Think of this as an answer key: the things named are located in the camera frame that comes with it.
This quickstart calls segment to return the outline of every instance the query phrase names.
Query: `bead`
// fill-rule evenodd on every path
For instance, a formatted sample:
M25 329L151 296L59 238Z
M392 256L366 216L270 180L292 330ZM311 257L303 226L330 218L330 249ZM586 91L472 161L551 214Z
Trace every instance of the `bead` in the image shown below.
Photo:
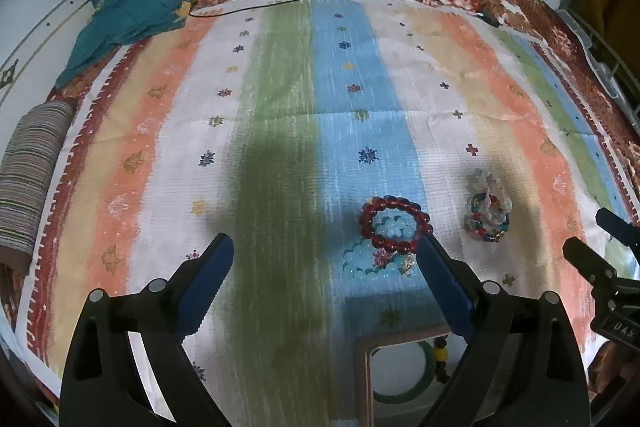
M373 223L373 217L369 216L369 214L360 214L360 219L358 220L360 222L360 226L364 227L365 225L372 225Z
M422 207L418 203L414 203L412 201L411 203L409 203L409 209L407 210L407 212L412 216L415 216L416 214L420 213L421 210Z
M398 198L395 196L385 196L385 200L387 208L396 208L398 206Z
M351 278L353 278L353 276L355 275L355 273L358 271L358 269L355 267L355 265L353 264L347 264L347 266L345 266L344 268L342 268L342 270L347 274L350 275Z
M385 210L386 208L386 201L377 196L371 200L371 204L375 210Z
M434 347L433 356L436 359L436 362L447 362L449 353L446 347Z
M379 233L377 233L376 235L374 235L371 238L371 244L375 247L375 248L382 248L385 246L385 236L384 235L380 235Z
M370 225L366 225L362 227L362 229L360 230L360 233L362 234L362 237L364 237L365 239L371 239L373 237L373 227Z
M407 254L409 253L411 250L411 245L409 244L408 241L400 241L400 243L398 243L398 252L401 254Z
M385 250L394 253L398 249L398 241L395 239L385 239Z
M342 258L347 264L356 264L356 255L351 250L347 250Z
M415 216L416 223L420 223L420 224L428 223L430 219L431 217L426 212L420 212Z
M447 337L436 337L433 339L433 347L447 347Z
M383 234L383 235L390 235L391 237L396 237L396 235L399 235L399 232L400 232L400 227L398 227L398 225L393 219L389 219L389 221L386 223L386 234Z
M409 201L407 198L398 198L399 210L403 210L404 212L406 212L407 210L409 210L410 204L411 204L411 201Z

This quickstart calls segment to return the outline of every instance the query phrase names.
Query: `floral pattern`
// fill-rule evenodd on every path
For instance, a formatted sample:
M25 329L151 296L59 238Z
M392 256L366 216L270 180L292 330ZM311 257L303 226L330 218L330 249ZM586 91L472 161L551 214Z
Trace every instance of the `floral pattern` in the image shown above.
M191 214L201 216L207 212L207 203L205 200L195 200L191 202Z
M402 319L400 310L389 305L384 311L380 312L380 326L387 326L393 328L397 326Z
M209 125L212 127L217 127L219 125L222 125L224 121L225 119L220 115L212 116L211 118L209 118Z
M104 269L112 275L115 273L118 264L120 264L120 261L122 261L122 259L118 257L115 245L111 245L100 256L100 262L102 263L102 266L104 266Z
M210 150L207 149L207 152L204 153L202 156L200 156L200 163L199 165L201 167L208 167L209 165L211 165L213 163L213 156L215 156L216 153L211 152Z
M356 117L356 120L364 122L365 120L369 120L369 111L366 109L356 109L353 111L353 116Z
M373 266L377 268L384 268L387 264L391 263L394 256L394 253L390 253L386 250L378 250L373 254Z
M200 381L206 382L207 379L204 376L204 373L205 373L204 368L202 366L199 366L195 362L191 362L191 365L193 365L193 370L195 371Z
M144 159L142 157L142 151L138 151L124 160L122 168L124 168L129 174L135 174L138 167L143 163Z
M375 149L365 147L362 151L358 152L358 163L372 164L378 160L376 153L377 151Z
M166 86L162 86L162 87L156 87L154 89L149 89L146 93L152 98L155 98L156 100L160 100L162 98L162 95L164 95L165 92L166 92Z

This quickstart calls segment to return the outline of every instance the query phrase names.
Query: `bracelet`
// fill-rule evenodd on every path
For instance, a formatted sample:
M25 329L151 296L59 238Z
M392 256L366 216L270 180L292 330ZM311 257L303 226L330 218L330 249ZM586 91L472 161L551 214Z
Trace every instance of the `bracelet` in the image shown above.
M500 199L485 192L474 194L470 202L471 215L467 219L467 227L471 232L476 232L484 241L488 243L497 243L498 240L509 230L510 217L508 213L504 214L504 221L500 225L491 226L486 224L480 213L480 206L485 199L491 201L491 205L500 208Z
M447 374L447 359L449 358L447 335L433 339L433 354L436 359L436 381L447 383L450 378Z
M373 218L379 212L387 208L396 208L411 215L415 219L417 230L411 241L400 241L390 237L385 237L380 233L376 233L373 228ZM433 233L433 227L429 223L429 214L422 211L418 203L409 201L406 198L396 198L395 196L385 196L384 198L373 197L371 203L365 203L360 214L360 233L364 239L370 239L371 244L375 248L382 248L389 254L398 252L402 255L415 253L418 247L418 240L421 235Z

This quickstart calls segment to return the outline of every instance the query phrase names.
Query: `green stripe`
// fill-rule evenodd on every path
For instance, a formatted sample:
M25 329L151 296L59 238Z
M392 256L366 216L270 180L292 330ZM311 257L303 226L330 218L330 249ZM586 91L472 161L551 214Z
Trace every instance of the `green stripe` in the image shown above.
M0 204L5 204L6 206L13 206L14 208L21 208L22 210L28 210L30 212L35 212L36 214L41 213L41 209L36 208L35 206L31 206L30 204L20 203L20 201L16 200L8 200L5 198L0 199Z
M22 239L26 239L30 243L34 242L33 235L31 235L29 233L18 232L17 230L0 229L0 235L13 235L15 237L20 237Z
M329 266L316 208L310 6L263 12L242 90L231 331L247 425L329 423Z
M504 30L494 30L494 32L505 47L518 59L522 67L522 71L536 91L536 95L540 100L547 100L551 103L551 106L549 107L547 105L546 109L556 122L558 129L564 129L567 131L564 136L564 141L569 146L569 150L571 151L571 155L578 166L578 171L580 171L580 175L587 187L587 191L599 206L603 206L613 211L610 204L609 194L602 182L600 172L598 171L582 136L578 133L574 120L567 114L564 107L562 107L560 99L551 86L549 86L544 73L540 71L540 68L533 58L531 58L507 32ZM626 266L628 265L626 262L628 254L625 250L626 249L623 248L618 241L608 241L605 246L605 258L609 263L618 268L620 277L631 277L628 269L626 269Z

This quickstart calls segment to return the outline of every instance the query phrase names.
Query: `colorful bead bracelet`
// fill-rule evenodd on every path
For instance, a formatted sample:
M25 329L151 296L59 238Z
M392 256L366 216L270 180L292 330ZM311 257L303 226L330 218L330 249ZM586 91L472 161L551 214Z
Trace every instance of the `colorful bead bracelet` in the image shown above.
M508 232L510 217L508 213L505 213L504 221L496 227L485 224L482 220L482 214L480 213L480 205L485 198L489 198L492 205L500 208L500 199L497 196L485 192L475 194L470 202L471 215L467 220L467 228L471 232L476 232L482 240L488 243L497 243L498 240Z
M402 210L414 217L417 230L411 241L396 241L390 237L375 233L373 228L373 218L379 212L387 208ZM397 251L402 255L415 253L418 247L418 239L421 235L433 233L433 227L429 223L429 214L423 212L418 203L406 198L396 198L395 196L385 196L384 198L374 197L371 203L365 203L360 214L360 232L364 239L370 239L375 248L383 248L388 253Z

